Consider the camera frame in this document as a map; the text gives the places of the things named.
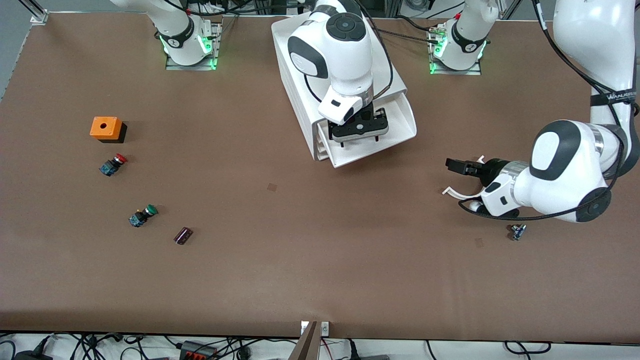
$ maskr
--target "orange box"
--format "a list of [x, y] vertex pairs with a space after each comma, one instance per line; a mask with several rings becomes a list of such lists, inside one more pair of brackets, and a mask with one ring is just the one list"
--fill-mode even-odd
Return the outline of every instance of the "orange box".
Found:
[[89, 135], [104, 143], [124, 143], [127, 125], [117, 117], [96, 116]]

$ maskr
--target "cable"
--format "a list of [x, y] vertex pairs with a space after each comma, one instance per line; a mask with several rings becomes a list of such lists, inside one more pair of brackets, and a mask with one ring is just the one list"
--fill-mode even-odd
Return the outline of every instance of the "cable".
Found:
[[46, 338], [40, 340], [40, 343], [38, 344], [38, 346], [36, 346], [33, 349], [31, 354], [34, 355], [35, 357], [42, 356], [42, 354], [44, 353], [44, 347], [47, 346], [47, 340], [49, 340], [50, 337], [51, 337], [51, 335], [47, 335]]
[[[591, 85], [591, 87], [593, 87], [598, 94], [602, 95], [604, 94], [604, 90], [608, 91], [608, 92], [614, 92], [614, 90], [604, 84], [602, 84], [599, 81], [596, 81], [595, 79], [593, 79], [592, 77], [588, 76], [587, 74], [585, 74], [583, 71], [581, 71], [580, 69], [578, 69], [567, 57], [566, 55], [564, 55], [564, 53], [560, 50], [560, 48], [558, 48], [558, 46], [556, 45], [556, 43], [554, 42], [554, 40], [551, 38], [551, 35], [549, 34], [549, 30], [547, 29], [547, 25], [545, 24], [545, 20], [542, 17], [542, 7], [540, 5], [540, 0], [531, 0], [531, 3], [534, 6], [534, 9], [536, 11], [536, 17], [538, 18], [538, 22], [540, 24], [540, 28], [542, 29], [542, 32], [545, 34], [545, 37], [547, 38], [547, 42], [551, 45], [551, 48], [553, 48], [554, 52], [560, 57], [560, 59], [562, 59], [564, 61], [565, 64], [567, 64], [573, 71], [575, 71], [584, 81], [586, 81], [589, 85]], [[611, 116], [613, 117], [613, 120], [615, 121], [616, 125], [618, 127], [620, 127], [620, 119], [618, 118], [618, 113], [616, 112], [616, 110], [614, 109], [613, 105], [609, 104], [609, 111], [611, 111]], [[594, 204], [595, 202], [599, 201], [600, 199], [604, 198], [605, 196], [607, 196], [607, 193], [611, 193], [611, 190], [613, 189], [613, 186], [616, 184], [616, 181], [618, 180], [619, 176], [620, 176], [620, 172], [622, 170], [622, 165], [624, 163], [624, 155], [625, 155], [625, 146], [624, 146], [624, 142], [623, 139], [620, 138], [616, 133], [614, 133], [614, 135], [616, 135], [616, 137], [618, 138], [618, 140], [620, 141], [619, 145], [618, 145], [618, 153], [616, 155], [616, 171], [613, 175], [613, 177], [611, 178], [611, 182], [609, 183], [607, 189], [605, 191], [603, 191], [602, 193], [598, 194], [595, 198], [591, 199], [590, 201], [585, 202], [582, 205], [578, 205], [575, 206], [574, 208], [571, 209], [567, 209], [564, 211], [559, 211], [557, 213], [552, 213], [552, 214], [547, 214], [547, 215], [540, 215], [540, 216], [536, 216], [536, 217], [522, 217], [522, 218], [518, 218], [518, 217], [504, 217], [504, 216], [493, 216], [493, 215], [487, 215], [487, 214], [482, 214], [482, 213], [477, 213], [469, 208], [467, 208], [464, 203], [472, 201], [472, 200], [479, 200], [481, 198], [471, 198], [471, 199], [465, 199], [465, 200], [460, 200], [458, 201], [458, 205], [464, 209], [466, 212], [474, 214], [476, 216], [479, 217], [484, 217], [484, 218], [490, 218], [490, 219], [495, 219], [495, 220], [517, 220], [517, 221], [534, 221], [534, 220], [544, 220], [544, 219], [548, 219], [548, 218], [554, 218], [554, 217], [559, 217], [562, 215], [566, 215], [566, 214], [570, 214], [573, 213], [575, 211], [584, 209], [592, 204]]]
[[356, 348], [356, 343], [353, 342], [353, 339], [349, 340], [349, 346], [351, 347], [351, 360], [360, 360], [360, 355], [358, 355], [358, 349]]
[[289, 339], [264, 339], [266, 341], [272, 342], [272, 343], [279, 343], [281, 341], [286, 341], [288, 343], [292, 343], [292, 344], [297, 344], [297, 342], [293, 341], [293, 340], [289, 340]]
[[120, 360], [122, 360], [122, 357], [124, 356], [124, 353], [125, 353], [127, 350], [135, 350], [135, 351], [137, 351], [138, 353], [140, 353], [140, 360], [144, 360], [144, 358], [142, 357], [142, 353], [141, 353], [141, 352], [140, 352], [140, 350], [138, 350], [138, 348], [136, 348], [136, 347], [128, 347], [128, 348], [126, 348], [126, 349], [122, 350], [122, 352], [120, 353]]
[[[455, 9], [455, 8], [459, 7], [460, 5], [464, 5], [464, 4], [465, 4], [465, 2], [463, 1], [463, 2], [462, 2], [462, 3], [460, 3], [460, 4], [454, 5], [454, 6], [450, 7], [450, 8], [446, 8], [446, 9], [444, 9], [444, 10], [440, 11], [440, 12], [436, 12], [436, 13], [434, 13], [434, 14], [431, 14], [431, 15], [429, 15], [429, 16], [427, 16], [427, 17], [425, 17], [425, 19], [430, 19], [430, 18], [432, 18], [432, 17], [434, 17], [434, 16], [440, 15], [441, 13], [444, 13], [444, 12], [448, 12], [449, 10], [453, 10], [453, 9]], [[398, 15], [398, 16], [397, 16], [397, 18], [398, 18], [398, 19], [406, 20], [409, 24], [411, 24], [411, 26], [413, 26], [414, 28], [416, 28], [416, 29], [418, 29], [418, 30], [422, 30], [422, 31], [429, 31], [429, 28], [425, 28], [424, 26], [420, 26], [420, 25], [416, 24], [416, 23], [415, 23], [413, 20], [411, 20], [411, 18], [409, 18], [409, 17], [406, 17], [406, 16], [404, 16], [404, 15]]]
[[412, 39], [412, 40], [424, 41], [424, 42], [428, 42], [430, 44], [437, 44], [438, 43], [437, 40], [430, 40], [430, 39], [426, 39], [426, 38], [412, 37], [410, 35], [394, 33], [393, 31], [389, 31], [389, 30], [378, 29], [378, 31], [380, 31], [381, 33], [389, 34], [389, 35], [395, 35], [395, 36], [401, 37], [401, 38], [409, 38], [409, 39]]
[[249, 10], [235, 10], [235, 9], [229, 9], [229, 10], [225, 10], [225, 11], [221, 11], [221, 12], [217, 12], [217, 13], [201, 13], [201, 12], [194, 12], [191, 10], [187, 10], [187, 9], [183, 9], [181, 7], [179, 7], [178, 5], [172, 3], [170, 0], [163, 0], [164, 2], [166, 2], [167, 4], [171, 5], [172, 7], [186, 12], [187, 14], [193, 14], [193, 15], [197, 15], [197, 16], [217, 16], [217, 15], [223, 15], [226, 13], [234, 13], [234, 14], [240, 14], [240, 13], [250, 13], [250, 12], [257, 12], [259, 10], [267, 10], [267, 9], [275, 9], [275, 8], [287, 8], [287, 9], [295, 9], [295, 8], [303, 8], [305, 5], [304, 4], [297, 4], [297, 5], [271, 5], [271, 6], [264, 6], [262, 8], [254, 8], [254, 9], [249, 9]]
[[171, 341], [171, 339], [167, 335], [164, 335], [164, 338], [167, 341], [169, 341], [171, 343], [171, 345], [173, 345], [175, 348], [178, 348], [178, 343], [174, 343], [173, 341]]
[[80, 347], [80, 344], [82, 343], [83, 339], [82, 338], [76, 338], [78, 340], [78, 342], [76, 343], [76, 347], [74, 347], [74, 351], [71, 353], [71, 356], [69, 357], [69, 360], [76, 360], [76, 351], [78, 350], [78, 348]]
[[143, 334], [138, 334], [138, 335], [129, 335], [124, 339], [124, 342], [126, 342], [129, 345], [133, 345], [135, 343], [139, 343], [142, 341], [142, 339], [144, 339], [145, 336]]
[[324, 348], [326, 349], [327, 354], [329, 354], [329, 359], [333, 360], [333, 356], [331, 355], [331, 350], [329, 350], [329, 345], [326, 344], [325, 339], [322, 339], [322, 344], [324, 344]]
[[380, 92], [378, 92], [376, 95], [373, 96], [373, 99], [375, 100], [391, 88], [391, 84], [394, 82], [394, 66], [391, 64], [391, 57], [389, 56], [389, 52], [387, 51], [387, 46], [385, 45], [385, 41], [382, 40], [382, 35], [380, 35], [380, 31], [378, 31], [378, 27], [376, 26], [376, 23], [373, 21], [373, 18], [369, 14], [369, 11], [367, 11], [367, 8], [364, 7], [364, 5], [360, 2], [360, 0], [356, 0], [356, 1], [360, 9], [362, 10], [362, 13], [364, 13], [364, 15], [371, 22], [371, 26], [373, 27], [373, 30], [375, 30], [376, 32], [376, 37], [378, 37], [378, 40], [380, 41], [380, 45], [382, 45], [382, 49], [385, 51], [387, 62], [389, 63], [389, 73], [390, 73], [389, 84], [387, 84], [382, 90], [380, 90]]
[[307, 84], [307, 89], [309, 89], [311, 96], [313, 96], [315, 100], [318, 100], [318, 102], [322, 102], [322, 100], [320, 100], [318, 95], [316, 95], [316, 93], [313, 90], [311, 90], [311, 86], [309, 85], [309, 78], [307, 77], [306, 74], [304, 74], [304, 77], [305, 77], [305, 84]]
[[140, 344], [140, 341], [138, 341], [138, 349], [140, 349], [140, 355], [145, 359], [145, 360], [149, 360], [149, 356], [147, 356], [145, 354], [145, 351], [142, 350], [142, 344]]
[[406, 20], [411, 26], [413, 26], [414, 28], [418, 29], [418, 30], [422, 30], [422, 31], [429, 31], [429, 28], [425, 28], [424, 26], [420, 26], [418, 24], [416, 24], [415, 22], [413, 22], [413, 20], [411, 20], [411, 18], [406, 17], [404, 15], [398, 15], [397, 16], [398, 19], [403, 19]]
[[431, 14], [431, 15], [425, 17], [425, 19], [430, 19], [430, 18], [432, 18], [432, 17], [434, 17], [436, 15], [440, 15], [441, 13], [448, 12], [449, 10], [453, 10], [453, 9], [459, 7], [460, 5], [464, 5], [464, 4], [465, 4], [465, 2], [463, 1], [460, 4], [454, 5], [454, 6], [450, 7], [450, 8], [446, 8], [446, 9], [442, 10], [441, 12], [436, 12], [434, 14]]
[[13, 341], [11, 341], [11, 340], [4, 340], [4, 341], [0, 341], [0, 345], [2, 345], [2, 344], [11, 345], [12, 352], [11, 352], [11, 358], [9, 360], [13, 360], [13, 358], [15, 357], [15, 343]]
[[431, 343], [429, 342], [429, 340], [425, 340], [427, 342], [427, 349], [429, 349], [429, 355], [431, 356], [432, 360], [438, 360], [436, 359], [436, 355], [433, 355], [433, 350], [431, 349]]
[[[516, 350], [512, 350], [509, 347], [509, 343], [516, 343], [518, 344], [518, 346], [522, 349], [522, 351], [516, 351]], [[511, 352], [514, 355], [525, 355], [527, 357], [527, 360], [531, 360], [531, 355], [540, 355], [540, 354], [545, 354], [547, 352], [549, 352], [549, 350], [551, 350], [551, 343], [544, 343], [547, 344], [547, 347], [539, 350], [539, 351], [530, 351], [527, 350], [527, 348], [524, 347], [524, 345], [519, 342], [519, 341], [515, 341], [515, 340], [509, 340], [509, 341], [505, 341], [504, 342], [504, 347], [507, 349], [508, 352]]]

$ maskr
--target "brown table surface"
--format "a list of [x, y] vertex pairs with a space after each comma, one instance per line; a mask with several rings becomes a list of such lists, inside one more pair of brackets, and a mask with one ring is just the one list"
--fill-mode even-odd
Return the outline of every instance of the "brown table surface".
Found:
[[[425, 44], [385, 35], [418, 136], [334, 169], [280, 81], [278, 19], [239, 19], [210, 72], [166, 71], [140, 14], [31, 30], [0, 103], [0, 328], [640, 341], [640, 171], [596, 221], [520, 242], [440, 194], [478, 187], [446, 157], [527, 160], [545, 124], [588, 120], [588, 86], [535, 22], [495, 25], [482, 76], [429, 75]], [[89, 137], [96, 115], [126, 121], [126, 142]], [[106, 177], [116, 152], [130, 163]], [[148, 203], [160, 214], [131, 227]]]

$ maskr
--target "small dark red object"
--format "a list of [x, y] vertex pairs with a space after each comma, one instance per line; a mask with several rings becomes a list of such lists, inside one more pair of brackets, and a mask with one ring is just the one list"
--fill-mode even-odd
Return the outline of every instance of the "small dark red object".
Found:
[[189, 237], [193, 234], [193, 231], [188, 227], [183, 227], [182, 230], [176, 235], [173, 240], [178, 245], [184, 245], [187, 242]]
[[127, 158], [125, 158], [121, 154], [116, 154], [115, 158], [118, 159], [118, 161], [121, 162], [121, 163], [126, 163], [127, 162]]

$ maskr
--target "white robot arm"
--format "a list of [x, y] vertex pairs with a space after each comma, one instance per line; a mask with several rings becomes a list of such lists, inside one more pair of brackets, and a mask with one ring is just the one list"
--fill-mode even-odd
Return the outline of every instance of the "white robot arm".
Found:
[[[169, 0], [180, 6], [179, 0]], [[194, 65], [212, 51], [206, 39], [206, 27], [211, 22], [171, 6], [164, 0], [111, 0], [115, 5], [145, 12], [158, 30], [169, 57], [179, 65]]]
[[554, 36], [558, 46], [582, 65], [587, 78], [600, 84], [593, 88], [591, 122], [558, 120], [545, 126], [534, 141], [530, 163], [447, 159], [449, 170], [479, 177], [485, 186], [480, 199], [465, 207], [467, 211], [516, 220], [517, 208], [530, 206], [544, 215], [520, 220], [557, 217], [587, 222], [607, 209], [611, 185], [605, 180], [627, 173], [640, 156], [633, 122], [634, 3], [557, 0]]
[[433, 56], [454, 70], [471, 68], [482, 54], [499, 13], [497, 0], [466, 0], [460, 14], [434, 29], [441, 45]]
[[331, 81], [318, 106], [329, 121], [343, 125], [373, 100], [371, 35], [354, 0], [318, 0], [288, 47], [300, 72]]

